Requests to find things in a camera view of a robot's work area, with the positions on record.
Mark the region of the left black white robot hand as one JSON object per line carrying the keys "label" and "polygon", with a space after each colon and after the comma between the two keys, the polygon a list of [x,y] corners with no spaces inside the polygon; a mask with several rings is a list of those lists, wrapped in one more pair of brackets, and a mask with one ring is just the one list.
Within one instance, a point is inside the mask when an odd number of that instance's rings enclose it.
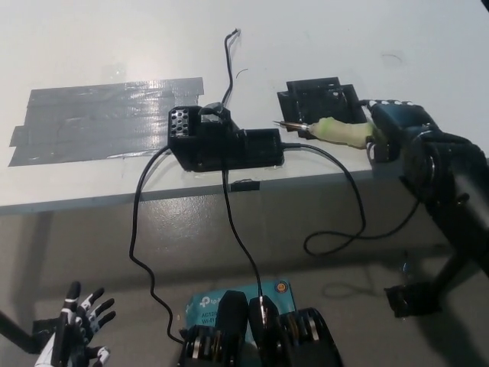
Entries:
{"label": "left black white robot hand", "polygon": [[51,356],[53,366],[104,366],[107,363],[109,349],[89,345],[97,332],[116,315],[111,309],[115,304],[113,298],[101,304],[96,303],[104,292],[103,288],[99,288],[81,301],[81,284],[74,281],[70,285],[54,337]]}

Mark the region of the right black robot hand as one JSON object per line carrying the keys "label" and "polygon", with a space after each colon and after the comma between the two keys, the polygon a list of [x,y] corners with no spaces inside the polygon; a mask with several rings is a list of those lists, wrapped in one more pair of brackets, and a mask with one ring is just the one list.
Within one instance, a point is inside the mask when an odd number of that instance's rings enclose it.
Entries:
{"label": "right black robot hand", "polygon": [[439,131],[429,113],[410,101],[395,99],[362,99],[359,105],[369,111],[372,133],[367,138],[368,156],[371,162],[395,161],[401,148],[410,141],[430,131]]}

